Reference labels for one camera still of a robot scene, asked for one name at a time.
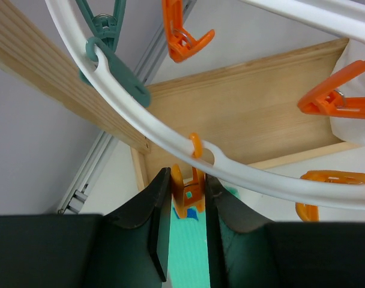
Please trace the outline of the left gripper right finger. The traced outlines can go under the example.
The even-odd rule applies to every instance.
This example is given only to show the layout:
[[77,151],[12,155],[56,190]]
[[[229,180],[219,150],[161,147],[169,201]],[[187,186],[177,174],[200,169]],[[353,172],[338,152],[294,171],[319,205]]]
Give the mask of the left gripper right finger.
[[211,287],[365,287],[365,223],[274,222],[205,179]]

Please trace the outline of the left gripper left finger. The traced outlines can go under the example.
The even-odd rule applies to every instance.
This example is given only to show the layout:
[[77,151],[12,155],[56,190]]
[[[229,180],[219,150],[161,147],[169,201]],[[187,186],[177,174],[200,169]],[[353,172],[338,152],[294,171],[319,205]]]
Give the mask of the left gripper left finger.
[[161,287],[170,169],[106,214],[0,216],[0,287]]

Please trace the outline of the white round clip hanger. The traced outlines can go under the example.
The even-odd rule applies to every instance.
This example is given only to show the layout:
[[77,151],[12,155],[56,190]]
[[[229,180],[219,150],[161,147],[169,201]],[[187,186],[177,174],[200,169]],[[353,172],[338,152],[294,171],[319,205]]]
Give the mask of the white round clip hanger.
[[86,36],[70,1],[47,1],[55,26],[77,66],[104,100],[132,127],[159,147],[212,176],[257,193],[317,206],[365,211],[365,185],[332,184],[291,178],[233,161],[219,147],[203,141],[214,164],[193,158],[193,142],[178,134],[144,109],[111,75],[100,48],[86,53]]

